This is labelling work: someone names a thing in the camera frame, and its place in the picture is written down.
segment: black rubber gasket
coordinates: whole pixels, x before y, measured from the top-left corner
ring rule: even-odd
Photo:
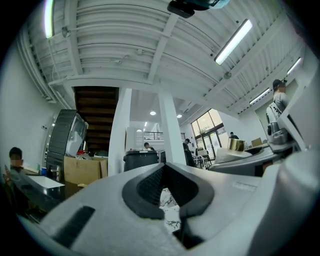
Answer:
[[[170,190],[180,206],[181,220],[201,215],[215,194],[207,181],[166,163],[129,180],[122,189],[122,198],[139,217],[163,220],[165,215],[159,205],[164,188]]]

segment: black trash can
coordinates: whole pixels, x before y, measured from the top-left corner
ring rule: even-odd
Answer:
[[[123,157],[124,171],[130,171],[142,166],[158,163],[158,154],[155,150],[132,150],[125,153]]]

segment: doorway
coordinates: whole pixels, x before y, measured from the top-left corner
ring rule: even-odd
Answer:
[[[208,150],[209,158],[211,160],[215,160],[217,150],[218,150],[218,148],[221,148],[217,133],[213,132],[213,133],[203,137],[203,141],[204,141],[206,150]]]

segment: wooden staircase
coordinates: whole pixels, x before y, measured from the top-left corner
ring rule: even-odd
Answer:
[[[88,151],[109,151],[112,123],[116,112],[119,88],[77,86],[74,88],[76,110],[89,124],[85,142]]]

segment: cardboard box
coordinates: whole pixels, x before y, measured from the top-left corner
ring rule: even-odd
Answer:
[[[73,184],[89,185],[108,176],[108,159],[93,157],[92,160],[64,157],[64,180]]]

